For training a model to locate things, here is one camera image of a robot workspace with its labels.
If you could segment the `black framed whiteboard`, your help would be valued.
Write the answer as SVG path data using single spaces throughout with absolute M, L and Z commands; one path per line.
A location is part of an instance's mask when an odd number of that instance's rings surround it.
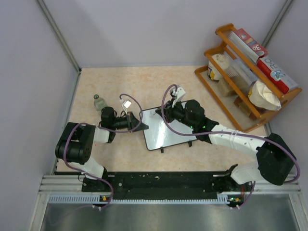
M 147 150 L 160 150 L 163 153 L 165 148 L 183 143 L 187 143 L 191 147 L 192 142 L 197 138 L 195 136 L 181 136 L 172 132 L 158 114 L 150 116 L 156 109 L 157 107 L 142 111 L 142 122 L 149 126 L 149 129 L 143 131 Z

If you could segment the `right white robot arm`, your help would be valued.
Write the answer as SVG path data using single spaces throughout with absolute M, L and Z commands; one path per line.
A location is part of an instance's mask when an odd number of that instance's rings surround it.
M 222 145 L 254 158 L 246 165 L 234 165 L 224 179 L 229 190 L 237 190 L 250 181 L 266 180 L 274 185 L 283 185 L 296 160 L 282 137 L 271 133 L 267 137 L 253 136 L 232 130 L 205 116 L 198 101 L 185 104 L 168 101 L 155 111 L 168 125 L 174 120 L 190 127 L 192 136 L 210 144 Z

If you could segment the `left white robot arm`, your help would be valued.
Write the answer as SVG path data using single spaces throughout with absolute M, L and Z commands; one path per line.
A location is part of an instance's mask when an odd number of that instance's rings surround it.
M 106 169 L 91 156 L 95 142 L 112 143 L 116 130 L 126 129 L 132 132 L 147 130 L 149 126 L 138 120 L 132 112 L 117 116 L 112 107 L 101 110 L 99 128 L 95 125 L 80 125 L 69 122 L 55 148 L 58 159 L 71 163 L 74 169 L 90 174 L 92 185 L 99 191 L 104 191 L 109 186 L 109 179 L 105 176 Z

